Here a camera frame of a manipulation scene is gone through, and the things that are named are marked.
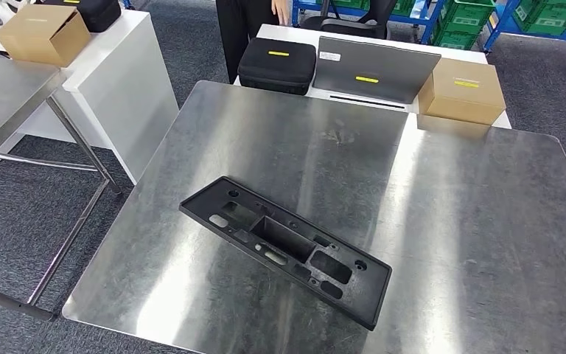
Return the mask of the person's hand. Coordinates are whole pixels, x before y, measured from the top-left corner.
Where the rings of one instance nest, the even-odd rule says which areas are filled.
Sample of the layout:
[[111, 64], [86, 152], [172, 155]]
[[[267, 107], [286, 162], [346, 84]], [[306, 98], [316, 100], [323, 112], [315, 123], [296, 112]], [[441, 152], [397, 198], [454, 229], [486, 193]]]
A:
[[278, 20], [281, 26], [290, 24], [290, 4], [289, 0], [272, 0], [271, 11]]

